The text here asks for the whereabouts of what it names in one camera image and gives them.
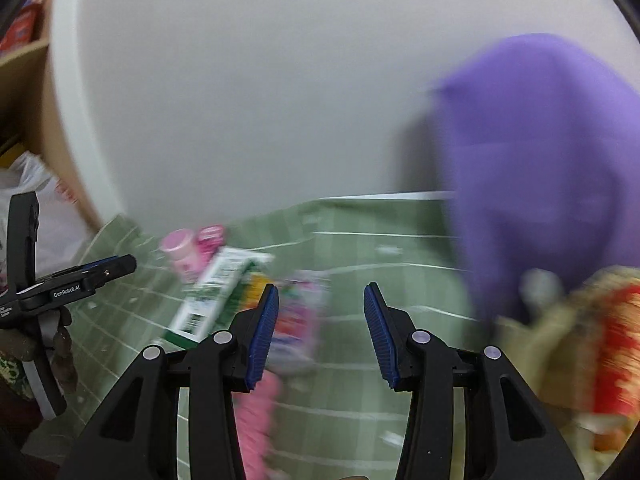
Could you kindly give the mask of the brown fuzzy sleeve forearm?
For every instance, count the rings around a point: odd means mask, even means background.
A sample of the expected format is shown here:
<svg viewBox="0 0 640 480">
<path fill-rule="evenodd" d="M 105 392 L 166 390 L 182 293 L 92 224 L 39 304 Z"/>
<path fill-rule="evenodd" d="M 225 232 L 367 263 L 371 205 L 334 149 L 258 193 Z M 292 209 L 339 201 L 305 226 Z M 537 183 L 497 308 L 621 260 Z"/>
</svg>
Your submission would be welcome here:
<svg viewBox="0 0 640 480">
<path fill-rule="evenodd" d="M 53 375 L 65 394 L 74 393 L 78 383 L 72 338 L 67 330 L 70 324 L 72 324 L 70 311 L 61 308 L 58 331 L 53 337 L 54 350 L 51 366 Z M 32 400 L 34 396 L 18 363 L 31 361 L 34 350 L 35 343 L 17 330 L 1 331 L 1 379 L 11 390 L 26 400 Z"/>
</svg>

